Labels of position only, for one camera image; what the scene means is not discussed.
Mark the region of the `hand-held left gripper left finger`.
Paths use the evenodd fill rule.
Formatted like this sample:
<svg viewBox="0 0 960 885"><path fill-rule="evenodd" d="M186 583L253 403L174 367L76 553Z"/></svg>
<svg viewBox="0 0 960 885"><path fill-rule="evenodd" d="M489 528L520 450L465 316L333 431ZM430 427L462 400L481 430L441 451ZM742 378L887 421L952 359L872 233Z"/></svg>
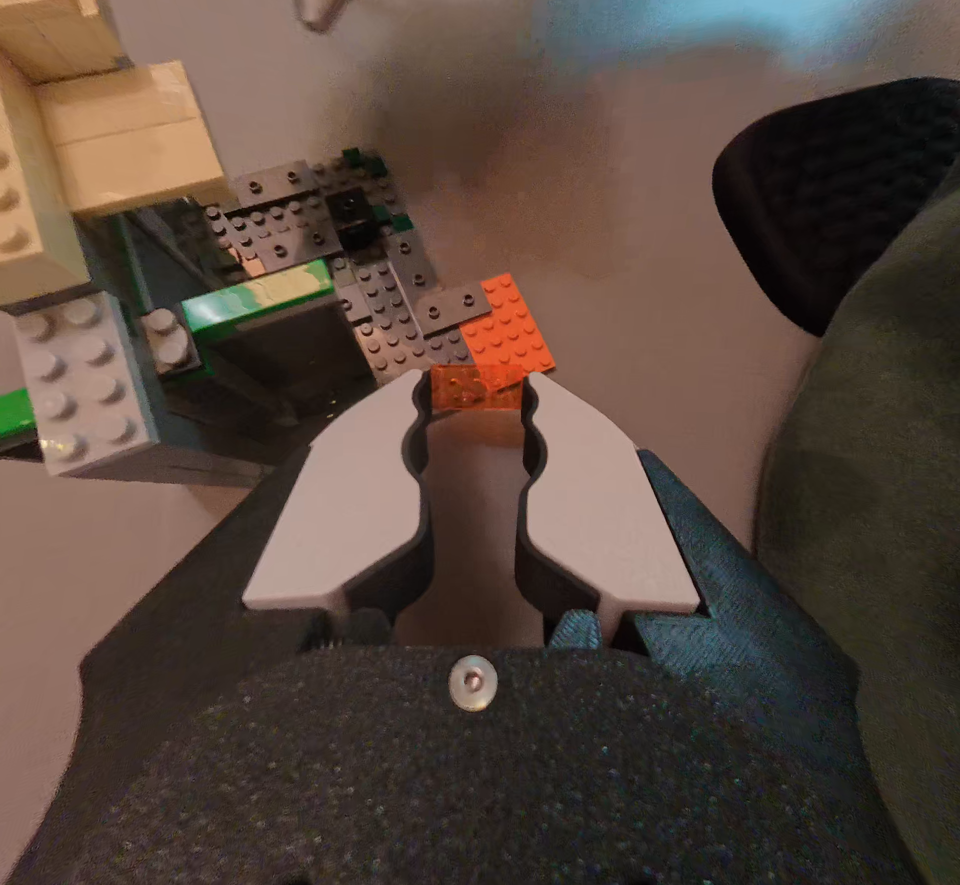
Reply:
<svg viewBox="0 0 960 885"><path fill-rule="evenodd" d="M318 434L244 590L249 610L396 617L426 592L430 418L430 373L413 368Z"/></svg>

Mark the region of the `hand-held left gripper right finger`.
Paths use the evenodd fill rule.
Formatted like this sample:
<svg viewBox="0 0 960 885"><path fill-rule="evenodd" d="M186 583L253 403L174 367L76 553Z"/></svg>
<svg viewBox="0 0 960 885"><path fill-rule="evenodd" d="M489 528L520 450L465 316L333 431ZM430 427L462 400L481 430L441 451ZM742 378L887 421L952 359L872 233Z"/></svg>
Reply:
<svg viewBox="0 0 960 885"><path fill-rule="evenodd" d="M545 617L692 615L701 597L638 448L545 374L523 385L515 580Z"/></svg>

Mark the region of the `translucent orange toy brick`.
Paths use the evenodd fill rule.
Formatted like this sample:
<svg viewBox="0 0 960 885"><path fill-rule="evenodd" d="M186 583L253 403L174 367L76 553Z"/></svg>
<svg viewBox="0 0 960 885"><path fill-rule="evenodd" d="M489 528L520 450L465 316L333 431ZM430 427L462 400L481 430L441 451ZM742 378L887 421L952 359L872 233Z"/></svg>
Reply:
<svg viewBox="0 0 960 885"><path fill-rule="evenodd" d="M519 411L525 369L514 364L434 364L429 369L434 413Z"/></svg>

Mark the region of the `toy brick building model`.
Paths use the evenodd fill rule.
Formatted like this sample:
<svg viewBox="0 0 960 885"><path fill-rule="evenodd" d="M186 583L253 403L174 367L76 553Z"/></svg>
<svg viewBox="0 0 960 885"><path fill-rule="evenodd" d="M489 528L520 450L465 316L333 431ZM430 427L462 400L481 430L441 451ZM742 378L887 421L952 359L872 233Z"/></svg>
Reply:
<svg viewBox="0 0 960 885"><path fill-rule="evenodd" d="M444 288L372 149L227 177L186 69L108 0L1 0L2 459L250 487L414 369L556 363L509 274Z"/></svg>

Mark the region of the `person's dark green clothing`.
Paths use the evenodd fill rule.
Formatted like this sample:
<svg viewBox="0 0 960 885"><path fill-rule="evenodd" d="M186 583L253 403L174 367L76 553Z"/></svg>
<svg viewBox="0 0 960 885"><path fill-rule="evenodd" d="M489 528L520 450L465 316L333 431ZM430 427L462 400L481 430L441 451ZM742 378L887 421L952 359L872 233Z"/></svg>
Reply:
<svg viewBox="0 0 960 885"><path fill-rule="evenodd" d="M856 663L870 766L958 883L959 176L838 306L765 461L762 565Z"/></svg>

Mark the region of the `black mesh office chair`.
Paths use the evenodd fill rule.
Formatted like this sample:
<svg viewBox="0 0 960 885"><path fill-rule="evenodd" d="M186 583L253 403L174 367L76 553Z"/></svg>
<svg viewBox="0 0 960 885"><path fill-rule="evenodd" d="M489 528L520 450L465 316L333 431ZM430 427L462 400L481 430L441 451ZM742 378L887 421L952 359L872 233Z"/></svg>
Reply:
<svg viewBox="0 0 960 885"><path fill-rule="evenodd" d="M908 77L751 123L716 158L712 194L766 298L820 338L958 154L958 80Z"/></svg>

